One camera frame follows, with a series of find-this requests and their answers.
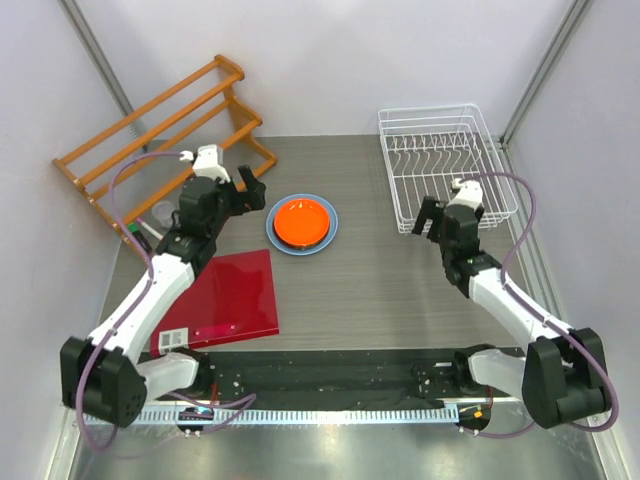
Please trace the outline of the yellow patterned plate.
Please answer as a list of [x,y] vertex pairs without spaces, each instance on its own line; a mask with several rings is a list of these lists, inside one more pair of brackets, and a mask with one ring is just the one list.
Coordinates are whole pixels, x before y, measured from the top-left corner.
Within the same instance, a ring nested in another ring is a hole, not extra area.
[[281,246],[283,249],[287,250],[287,251],[294,251],[294,252],[308,252],[311,250],[317,250],[320,247],[323,246],[322,243],[317,243],[314,245],[308,245],[308,246],[294,246],[294,245],[289,245],[289,244],[279,244],[279,246]]

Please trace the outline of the orange plate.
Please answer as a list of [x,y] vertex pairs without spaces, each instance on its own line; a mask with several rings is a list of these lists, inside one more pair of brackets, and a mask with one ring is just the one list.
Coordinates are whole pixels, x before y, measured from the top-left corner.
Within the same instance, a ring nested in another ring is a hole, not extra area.
[[302,197],[287,200],[278,207],[272,226],[282,243],[308,246],[325,239],[331,220],[327,209],[319,201]]

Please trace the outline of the light blue plate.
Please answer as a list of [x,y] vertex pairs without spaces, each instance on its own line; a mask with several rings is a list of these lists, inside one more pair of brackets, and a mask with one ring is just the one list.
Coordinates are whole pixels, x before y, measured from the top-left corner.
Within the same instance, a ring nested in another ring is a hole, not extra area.
[[[311,251],[308,251],[308,252],[287,251],[287,250],[283,249],[281,246],[279,246],[279,244],[284,244],[284,243],[282,243],[276,237],[276,235],[274,233],[274,230],[273,230],[272,221],[274,219],[276,209],[278,207],[282,206],[285,201],[292,200],[294,198],[302,198],[302,197],[311,198],[313,200],[319,201],[327,209],[327,211],[329,213],[330,220],[331,220],[331,226],[330,226],[328,235],[321,242],[323,244],[323,246],[320,247],[319,249],[311,250]],[[299,194],[293,194],[293,195],[284,197],[281,200],[279,200],[278,202],[276,202],[271,207],[269,213],[267,214],[265,229],[266,229],[266,234],[267,234],[267,238],[269,239],[269,241],[273,244],[274,247],[276,247],[281,252],[283,252],[285,254],[288,254],[288,255],[292,255],[292,256],[308,256],[308,255],[313,255],[315,253],[320,252],[321,250],[326,248],[332,242],[332,240],[335,238],[335,236],[337,234],[338,225],[339,225],[339,220],[338,220],[337,212],[336,212],[335,208],[331,205],[330,202],[328,202],[324,198],[322,198],[320,196],[317,196],[317,195],[314,195],[314,194],[299,193]]]

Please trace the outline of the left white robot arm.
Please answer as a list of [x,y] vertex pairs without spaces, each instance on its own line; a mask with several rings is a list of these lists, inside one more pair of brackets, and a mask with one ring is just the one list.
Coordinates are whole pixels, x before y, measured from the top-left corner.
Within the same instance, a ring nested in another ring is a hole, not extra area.
[[247,165],[238,171],[243,189],[220,177],[188,177],[175,224],[160,241],[145,275],[87,338],[71,337],[63,344],[61,391],[66,407],[125,428],[149,400],[174,391],[200,399],[211,391],[208,360],[187,346],[165,347],[160,357],[145,362],[139,358],[165,314],[213,258],[226,221],[264,208],[265,184]]

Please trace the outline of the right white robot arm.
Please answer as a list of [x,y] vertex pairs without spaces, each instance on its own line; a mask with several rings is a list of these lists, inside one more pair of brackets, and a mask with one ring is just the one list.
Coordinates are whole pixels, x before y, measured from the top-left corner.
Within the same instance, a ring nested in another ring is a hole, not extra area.
[[574,329],[536,304],[510,281],[503,266],[480,246],[479,204],[423,198],[413,227],[439,245],[449,283],[498,320],[524,350],[513,357],[488,344],[456,353],[451,380],[465,395],[493,387],[524,403],[532,421],[545,429],[606,413],[609,428],[619,400],[608,377],[601,338],[590,328]]

